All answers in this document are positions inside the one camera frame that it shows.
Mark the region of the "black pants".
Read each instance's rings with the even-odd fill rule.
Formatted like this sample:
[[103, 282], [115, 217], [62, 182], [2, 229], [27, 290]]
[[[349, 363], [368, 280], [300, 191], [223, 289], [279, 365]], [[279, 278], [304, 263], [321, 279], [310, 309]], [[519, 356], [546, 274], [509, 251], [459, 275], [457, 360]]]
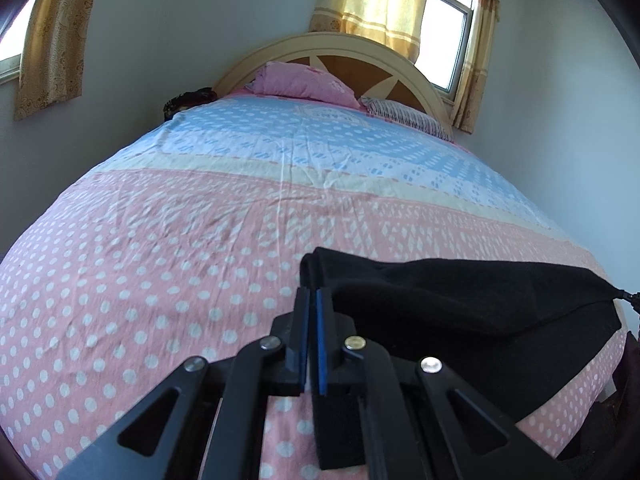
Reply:
[[622, 327], [618, 290], [542, 262], [378, 262], [317, 248], [300, 282], [391, 356], [440, 359], [516, 422], [550, 401]]

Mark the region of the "dark clothing beside bed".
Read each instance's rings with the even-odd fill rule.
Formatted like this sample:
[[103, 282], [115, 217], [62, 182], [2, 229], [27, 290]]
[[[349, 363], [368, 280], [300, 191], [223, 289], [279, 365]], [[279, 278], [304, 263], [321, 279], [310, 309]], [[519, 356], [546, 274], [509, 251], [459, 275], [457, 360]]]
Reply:
[[217, 93], [210, 87], [181, 93], [165, 103], [163, 107], [164, 121], [171, 120], [175, 114], [183, 110], [215, 102], [216, 99], [218, 99]]

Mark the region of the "pink blue dotted bedspread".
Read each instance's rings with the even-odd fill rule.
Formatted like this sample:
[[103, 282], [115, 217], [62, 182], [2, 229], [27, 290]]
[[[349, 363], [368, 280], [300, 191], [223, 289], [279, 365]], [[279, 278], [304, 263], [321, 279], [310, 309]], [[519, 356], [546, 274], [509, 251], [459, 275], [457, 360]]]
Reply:
[[598, 268], [457, 145], [237, 93], [88, 171], [2, 260], [1, 428], [17, 455], [52, 479], [186, 358], [267, 333], [317, 247]]

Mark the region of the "striped pillow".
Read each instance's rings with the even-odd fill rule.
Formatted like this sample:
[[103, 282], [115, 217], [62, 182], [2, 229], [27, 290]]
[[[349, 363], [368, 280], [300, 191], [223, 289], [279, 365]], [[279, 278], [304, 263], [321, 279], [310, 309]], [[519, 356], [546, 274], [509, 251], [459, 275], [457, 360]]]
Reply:
[[448, 142], [454, 140], [451, 134], [436, 118], [405, 104], [393, 100], [367, 98], [366, 96], [360, 99], [360, 104], [374, 117], [419, 130], [440, 140]]

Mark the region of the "yellow curtain right of window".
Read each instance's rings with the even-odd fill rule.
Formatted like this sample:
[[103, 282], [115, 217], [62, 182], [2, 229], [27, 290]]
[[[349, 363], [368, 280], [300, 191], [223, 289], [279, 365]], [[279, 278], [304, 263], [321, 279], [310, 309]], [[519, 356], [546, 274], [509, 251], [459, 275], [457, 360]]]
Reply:
[[484, 96], [492, 44], [499, 21], [500, 0], [472, 0], [470, 36], [466, 45], [451, 122], [472, 134]]

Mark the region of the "window behind headboard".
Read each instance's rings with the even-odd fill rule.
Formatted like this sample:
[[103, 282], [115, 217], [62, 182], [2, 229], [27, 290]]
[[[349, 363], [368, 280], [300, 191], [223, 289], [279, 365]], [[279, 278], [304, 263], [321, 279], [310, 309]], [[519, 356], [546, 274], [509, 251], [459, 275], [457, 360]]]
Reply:
[[426, 0], [416, 68], [452, 101], [468, 45], [473, 0]]

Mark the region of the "cream wooden headboard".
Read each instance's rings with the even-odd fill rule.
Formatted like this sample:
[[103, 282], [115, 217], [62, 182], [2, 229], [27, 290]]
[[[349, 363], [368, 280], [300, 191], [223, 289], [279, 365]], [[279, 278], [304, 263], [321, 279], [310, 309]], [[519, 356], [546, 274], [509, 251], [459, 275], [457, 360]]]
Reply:
[[232, 66], [216, 84], [226, 96], [250, 82], [270, 61], [294, 62], [337, 76], [355, 96], [394, 100], [420, 110], [451, 129], [445, 103], [427, 78], [399, 53], [373, 40], [340, 32], [306, 32], [266, 44]]

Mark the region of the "pink pillow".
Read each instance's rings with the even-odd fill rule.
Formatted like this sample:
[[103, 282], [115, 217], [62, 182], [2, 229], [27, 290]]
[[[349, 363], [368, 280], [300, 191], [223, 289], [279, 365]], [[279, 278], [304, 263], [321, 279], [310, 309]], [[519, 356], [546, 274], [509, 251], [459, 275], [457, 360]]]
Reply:
[[245, 88], [258, 96], [284, 96], [358, 110], [355, 92], [334, 75], [308, 65], [268, 62]]

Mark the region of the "yellow curtain side window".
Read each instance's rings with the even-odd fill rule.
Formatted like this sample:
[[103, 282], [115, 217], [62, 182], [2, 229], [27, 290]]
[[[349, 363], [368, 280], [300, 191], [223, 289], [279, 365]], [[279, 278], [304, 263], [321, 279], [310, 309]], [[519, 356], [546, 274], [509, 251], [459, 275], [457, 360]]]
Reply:
[[14, 119], [78, 98], [94, 0], [36, 0], [27, 26]]

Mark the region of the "yellow curtain behind headboard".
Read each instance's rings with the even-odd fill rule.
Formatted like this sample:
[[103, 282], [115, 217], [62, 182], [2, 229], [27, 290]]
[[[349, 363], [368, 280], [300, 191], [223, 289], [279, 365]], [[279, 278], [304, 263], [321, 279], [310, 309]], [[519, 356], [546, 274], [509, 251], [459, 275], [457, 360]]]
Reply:
[[312, 32], [342, 32], [384, 44], [416, 62], [426, 0], [317, 0]]

